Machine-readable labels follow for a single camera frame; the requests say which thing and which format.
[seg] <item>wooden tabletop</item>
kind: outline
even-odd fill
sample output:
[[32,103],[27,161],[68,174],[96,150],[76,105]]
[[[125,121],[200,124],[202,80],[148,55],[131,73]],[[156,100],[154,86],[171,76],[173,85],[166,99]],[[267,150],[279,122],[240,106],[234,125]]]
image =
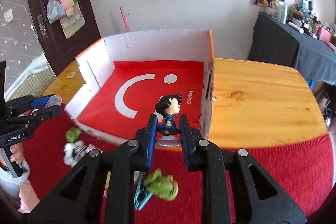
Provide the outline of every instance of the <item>wooden tabletop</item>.
[[270,147],[327,133],[318,104],[293,68],[215,58],[209,140],[220,147]]

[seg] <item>red box bottom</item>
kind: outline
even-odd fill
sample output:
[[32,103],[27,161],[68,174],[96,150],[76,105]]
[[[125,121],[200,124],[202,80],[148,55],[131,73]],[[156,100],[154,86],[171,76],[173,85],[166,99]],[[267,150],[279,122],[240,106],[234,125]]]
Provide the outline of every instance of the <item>red box bottom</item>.
[[[180,114],[187,114],[190,126],[200,127],[202,62],[114,62],[114,65],[114,72],[80,114],[79,122],[116,137],[132,139],[139,128],[147,126],[161,96],[180,93]],[[174,119],[178,125],[178,116]]]

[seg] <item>pink plush toy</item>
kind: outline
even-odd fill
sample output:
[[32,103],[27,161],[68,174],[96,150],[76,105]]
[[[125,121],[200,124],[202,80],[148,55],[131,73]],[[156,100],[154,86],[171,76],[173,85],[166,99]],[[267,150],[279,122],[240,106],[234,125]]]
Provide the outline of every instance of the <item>pink plush toy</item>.
[[62,4],[63,8],[65,9],[65,14],[67,17],[70,17],[74,14],[74,1],[73,0],[59,0]]

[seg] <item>human hand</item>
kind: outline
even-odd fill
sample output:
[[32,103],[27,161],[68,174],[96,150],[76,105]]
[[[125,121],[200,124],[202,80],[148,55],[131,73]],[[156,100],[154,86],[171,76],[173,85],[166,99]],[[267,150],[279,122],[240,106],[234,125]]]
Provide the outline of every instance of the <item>human hand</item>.
[[23,145],[22,143],[17,143],[15,145],[12,145],[10,147],[10,151],[13,153],[10,157],[11,162],[16,162],[17,164],[20,164],[24,161],[25,157],[23,155]]

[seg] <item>brown door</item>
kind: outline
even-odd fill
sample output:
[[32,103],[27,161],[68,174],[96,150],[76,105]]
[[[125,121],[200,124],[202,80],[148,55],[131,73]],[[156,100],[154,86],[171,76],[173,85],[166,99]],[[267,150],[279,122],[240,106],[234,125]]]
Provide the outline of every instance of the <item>brown door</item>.
[[37,21],[37,16],[42,15],[46,21],[46,7],[48,0],[28,0],[31,17],[45,51],[47,60],[56,75],[60,74],[74,59],[93,42],[100,38],[100,33],[92,11],[90,0],[79,0],[79,7],[85,19],[85,25],[72,37],[66,39],[59,21],[52,24],[45,23],[47,38],[43,38]]

